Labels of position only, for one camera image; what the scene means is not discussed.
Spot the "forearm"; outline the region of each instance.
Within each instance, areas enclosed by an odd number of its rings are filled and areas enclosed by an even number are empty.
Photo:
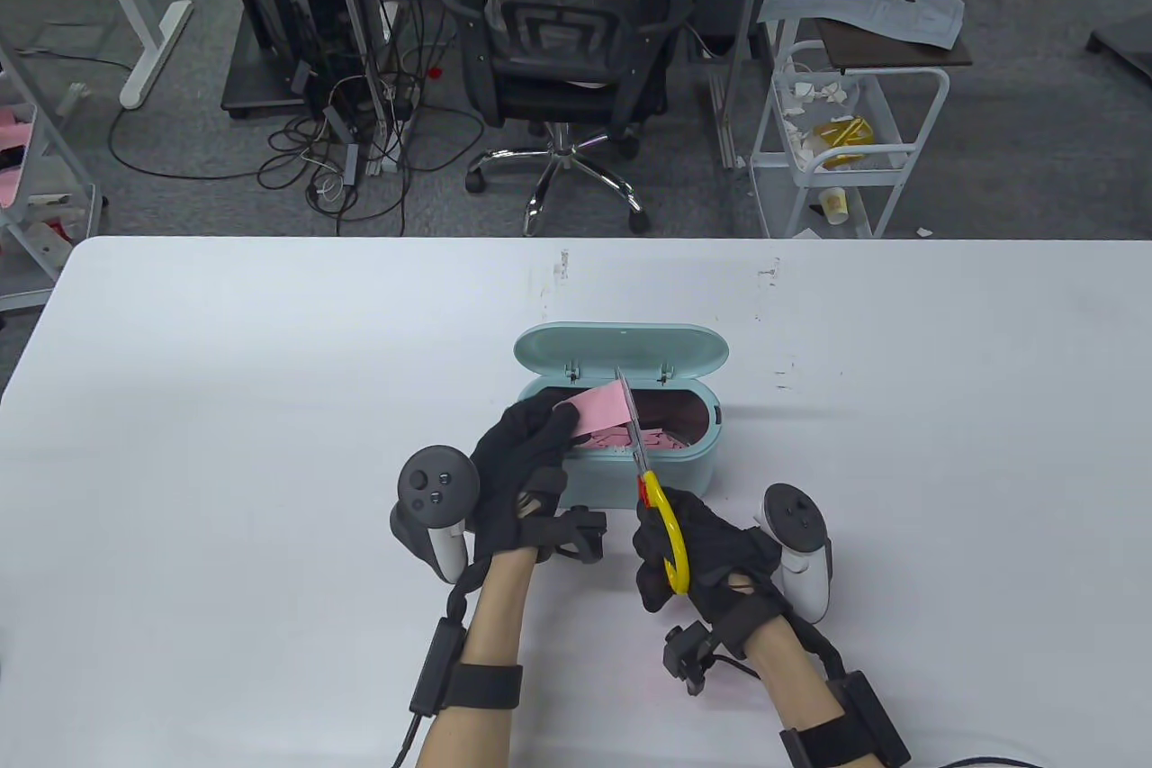
[[[461,662],[516,666],[536,554],[536,549],[517,549],[493,556]],[[445,708],[432,722],[416,765],[417,768],[506,768],[510,739],[509,710]]]
[[[744,653],[764,682],[786,729],[811,729],[844,713],[782,617],[773,618],[753,632],[744,645]],[[876,756],[863,756],[848,765],[881,768]]]

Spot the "hand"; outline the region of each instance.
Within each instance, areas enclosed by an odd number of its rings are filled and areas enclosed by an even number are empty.
[[[715,624],[751,593],[778,603],[781,611],[788,608],[772,583],[772,573],[780,567],[780,545],[773,538],[760,529],[741,531],[689,492],[667,487],[664,492],[688,548],[688,599],[705,621]],[[632,547],[644,562],[636,571],[636,587],[644,608],[655,613],[673,596],[664,568],[665,557],[672,557],[672,546],[655,510],[639,503],[636,512],[641,526],[632,535]]]
[[[475,558],[520,548],[520,517],[554,516],[568,486],[561,463],[579,423],[576,406],[537,394],[503,411],[476,446],[480,497],[469,519]]]

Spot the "mint green box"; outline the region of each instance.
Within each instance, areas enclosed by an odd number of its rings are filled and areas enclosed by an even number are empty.
[[[720,333],[696,325],[539,325],[516,340],[516,359],[539,378],[522,398],[554,390],[556,402],[616,379],[632,389],[642,427],[662,427],[688,447],[650,450],[661,485],[703,496],[712,482],[720,443],[720,401],[700,381],[728,359]],[[568,491],[561,505],[635,509],[636,464],[630,448],[581,450],[564,459]]]

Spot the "scissors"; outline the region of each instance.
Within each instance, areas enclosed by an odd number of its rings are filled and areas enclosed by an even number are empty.
[[[647,458],[647,448],[644,447],[644,438],[641,434],[641,419],[636,411],[636,402],[632,398],[632,390],[628,385],[628,378],[617,366],[616,380],[621,381],[624,390],[624,402],[628,404],[628,435],[632,440],[632,458],[636,461],[636,480],[639,487],[641,501],[647,509],[655,510],[664,522],[664,530],[668,534],[668,542],[672,546],[670,561],[664,560],[664,569],[668,575],[668,584],[676,594],[688,593],[688,547],[684,546],[684,534],[676,522],[676,514],[668,503],[668,497],[660,487],[655,472]]]

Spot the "chair base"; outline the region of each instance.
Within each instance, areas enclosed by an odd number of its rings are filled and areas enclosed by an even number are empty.
[[[524,207],[524,236],[536,237],[540,229],[540,218],[544,215],[544,200],[547,197],[548,187],[556,172],[567,172],[576,167],[581,172],[599,180],[620,196],[620,199],[628,205],[628,228],[634,234],[645,234],[651,228],[651,221],[641,204],[636,191],[621,175],[609,172],[607,167],[593,162],[584,151],[592,146],[600,145],[608,139],[605,131],[592,135],[583,142],[574,142],[571,137],[571,123],[568,122],[545,122],[544,129],[548,137],[547,150],[514,150],[514,151],[487,151],[482,152],[468,166],[468,175],[464,178],[464,188],[472,195],[484,191],[486,181],[482,174],[482,168],[500,167],[506,164],[525,162],[525,160],[539,159],[545,162],[540,178],[536,181],[532,196]]]

